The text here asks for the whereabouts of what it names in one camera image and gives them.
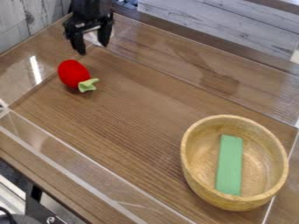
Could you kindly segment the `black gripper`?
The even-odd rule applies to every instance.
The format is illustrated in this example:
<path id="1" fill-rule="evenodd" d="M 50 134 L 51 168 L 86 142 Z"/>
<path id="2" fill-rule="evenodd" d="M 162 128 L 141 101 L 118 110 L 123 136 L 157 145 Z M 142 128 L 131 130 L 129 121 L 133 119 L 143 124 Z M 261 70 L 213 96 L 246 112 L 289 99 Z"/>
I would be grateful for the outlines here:
<path id="1" fill-rule="evenodd" d="M 63 23 L 65 33 L 73 48 L 86 54 L 83 32 L 98 29 L 98 42 L 107 47 L 114 27 L 113 0 L 71 0 L 73 16 Z"/>

